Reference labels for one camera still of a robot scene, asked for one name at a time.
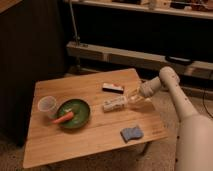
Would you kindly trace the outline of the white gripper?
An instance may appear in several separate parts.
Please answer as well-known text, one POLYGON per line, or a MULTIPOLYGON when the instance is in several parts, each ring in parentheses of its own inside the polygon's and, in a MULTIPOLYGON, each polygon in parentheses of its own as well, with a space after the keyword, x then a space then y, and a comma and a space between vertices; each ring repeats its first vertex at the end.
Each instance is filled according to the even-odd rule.
POLYGON ((132 108, 134 110, 141 110, 144 108, 147 108, 149 105, 152 104, 151 99, 149 97, 152 97, 157 91, 160 90, 162 87, 161 81, 159 77, 155 77, 149 81, 146 81, 140 85, 140 88, 136 88, 135 90, 129 92, 127 94, 127 97, 134 97, 141 93, 141 95, 144 98, 137 99, 134 104, 132 105, 132 108))

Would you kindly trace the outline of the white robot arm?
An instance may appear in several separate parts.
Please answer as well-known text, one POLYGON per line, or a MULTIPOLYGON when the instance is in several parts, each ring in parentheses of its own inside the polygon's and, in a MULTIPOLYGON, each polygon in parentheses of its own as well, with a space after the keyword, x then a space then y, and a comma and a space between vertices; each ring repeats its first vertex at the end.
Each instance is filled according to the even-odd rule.
POLYGON ((127 98, 136 104, 167 88, 179 118, 175 171, 213 171, 213 120, 197 111, 179 82, 177 73, 166 66, 157 77, 140 83, 127 98))

